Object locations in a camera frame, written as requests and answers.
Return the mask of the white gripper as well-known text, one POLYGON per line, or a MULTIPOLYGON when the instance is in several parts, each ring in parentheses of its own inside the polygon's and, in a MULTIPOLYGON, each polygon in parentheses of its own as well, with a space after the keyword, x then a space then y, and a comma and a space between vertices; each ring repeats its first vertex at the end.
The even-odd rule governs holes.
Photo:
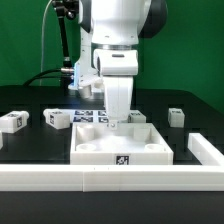
POLYGON ((128 119, 131 107, 133 77, 104 76, 104 106, 110 122, 128 119))

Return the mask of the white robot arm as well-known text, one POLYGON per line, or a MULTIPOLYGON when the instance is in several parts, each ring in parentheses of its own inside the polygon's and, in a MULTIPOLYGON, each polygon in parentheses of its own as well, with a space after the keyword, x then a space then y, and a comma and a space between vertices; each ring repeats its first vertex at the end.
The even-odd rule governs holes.
POLYGON ((138 74, 137 45, 164 27, 166 0, 78 0, 80 58, 73 88, 84 98, 93 88, 104 91, 111 126, 128 119, 133 77, 138 74))

